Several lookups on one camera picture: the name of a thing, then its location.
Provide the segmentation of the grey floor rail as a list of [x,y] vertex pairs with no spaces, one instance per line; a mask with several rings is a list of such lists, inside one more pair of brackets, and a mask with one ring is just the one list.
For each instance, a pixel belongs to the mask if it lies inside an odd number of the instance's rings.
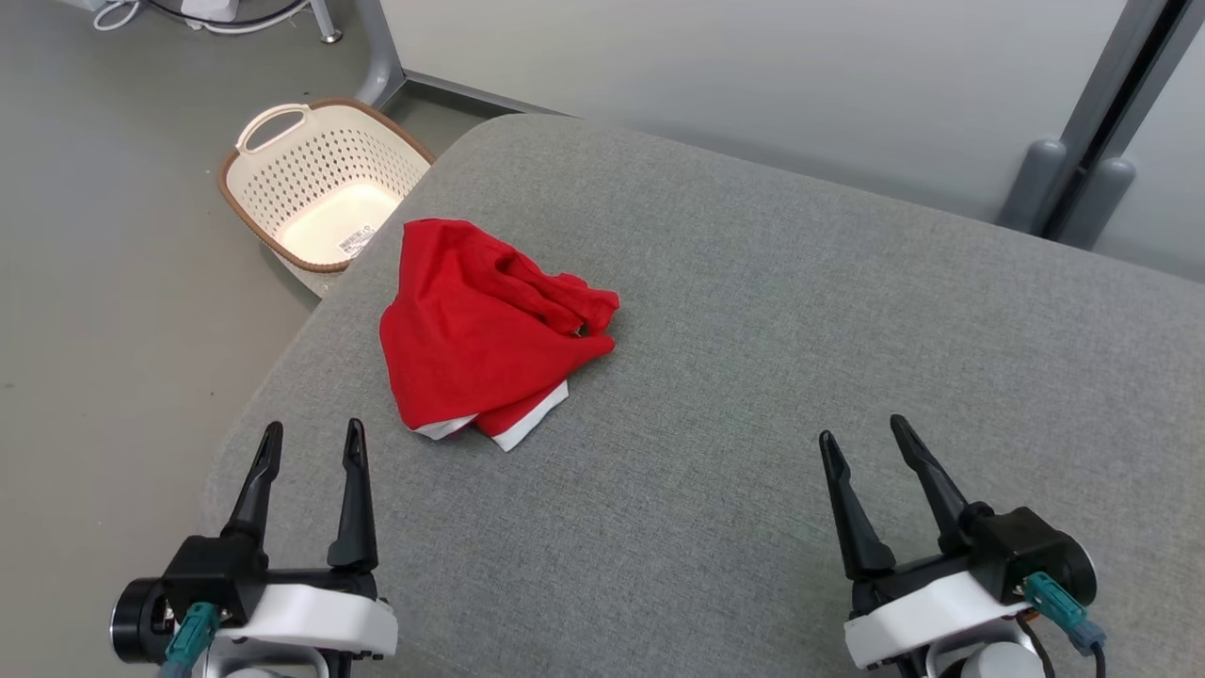
[[462,86],[448,79],[437,78],[431,73],[418,73],[413,70],[405,70],[405,86],[402,90],[413,92],[427,102],[443,105],[455,111],[471,113],[482,119],[493,119],[511,113],[551,114],[570,117],[569,113],[551,110],[533,104],[518,102],[518,100],[498,95],[474,87]]

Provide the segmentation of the grey cylindrical post cover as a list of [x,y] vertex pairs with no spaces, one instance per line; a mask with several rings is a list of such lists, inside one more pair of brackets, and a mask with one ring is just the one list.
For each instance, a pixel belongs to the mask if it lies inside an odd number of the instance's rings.
[[1038,235],[1042,228],[1044,205],[1056,189],[1066,157],[1066,143],[1062,140],[1046,137],[1033,141],[993,220],[995,226]]
[[1125,193],[1136,169],[1124,157],[1103,158],[1082,179],[1060,223],[1058,243],[1093,250]]

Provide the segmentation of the cream laundry basket brown rim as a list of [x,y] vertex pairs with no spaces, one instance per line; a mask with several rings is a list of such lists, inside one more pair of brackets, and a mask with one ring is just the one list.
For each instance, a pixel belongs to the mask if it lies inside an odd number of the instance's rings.
[[217,185],[275,257],[341,275],[436,163],[413,134],[366,104],[327,98],[259,112]]

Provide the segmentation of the red shorts with white hem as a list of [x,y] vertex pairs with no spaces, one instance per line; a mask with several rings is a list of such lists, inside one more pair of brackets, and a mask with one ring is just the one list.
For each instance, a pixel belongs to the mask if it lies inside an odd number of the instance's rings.
[[477,428],[511,452],[615,350],[619,295],[537,263],[469,220],[402,228],[396,295],[380,317],[405,428],[440,441]]

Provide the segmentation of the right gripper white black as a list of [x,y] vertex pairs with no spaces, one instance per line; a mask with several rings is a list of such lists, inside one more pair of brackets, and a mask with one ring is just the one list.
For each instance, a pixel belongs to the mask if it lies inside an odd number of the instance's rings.
[[[890,430],[901,458],[918,477],[937,523],[944,554],[966,550],[962,515],[968,502],[923,443],[909,419],[890,415]],[[852,473],[830,430],[819,434],[844,573],[850,580],[871,580],[890,573],[897,561],[878,540],[856,489]],[[1050,574],[1024,580],[1019,605],[999,605],[968,572],[946,574],[844,626],[844,642],[857,670],[895,667],[900,672],[1050,672],[1053,664],[1031,626],[1041,617],[1066,635],[1084,658],[1098,658],[1098,626]]]

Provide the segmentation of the grey metal partition foot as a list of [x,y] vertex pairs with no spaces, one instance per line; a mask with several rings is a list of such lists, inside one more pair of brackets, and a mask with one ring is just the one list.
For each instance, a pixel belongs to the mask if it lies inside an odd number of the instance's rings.
[[402,90],[408,77],[396,54],[382,0],[354,2],[369,43],[368,70],[355,99],[374,110],[383,110]]

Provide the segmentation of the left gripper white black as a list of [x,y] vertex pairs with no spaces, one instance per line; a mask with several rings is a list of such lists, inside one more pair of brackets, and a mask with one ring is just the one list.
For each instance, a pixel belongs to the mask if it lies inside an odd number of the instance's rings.
[[[282,460],[283,425],[271,421],[249,466],[224,538],[261,543],[274,481]],[[343,505],[337,533],[328,549],[333,570],[370,573],[378,566],[374,482],[364,425],[349,419],[343,447]],[[286,571],[268,584],[263,600],[242,626],[225,625],[200,656],[202,664],[355,664],[396,653],[396,617],[374,597],[371,576],[328,588],[315,571]],[[108,618],[108,642],[125,664],[160,664],[186,614],[175,612],[161,583],[146,576],[130,582]]]

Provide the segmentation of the dark grey partition post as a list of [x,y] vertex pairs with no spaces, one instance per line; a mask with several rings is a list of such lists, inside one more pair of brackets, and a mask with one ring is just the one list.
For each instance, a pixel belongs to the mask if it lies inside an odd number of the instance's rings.
[[[1205,0],[1125,0],[1060,132],[1066,163],[1044,205],[1038,236],[1058,243],[1060,223],[1084,176],[1103,158],[1128,159],[1125,152],[1139,128],[1204,25]],[[1139,170],[1135,163],[1133,166],[1136,179]]]

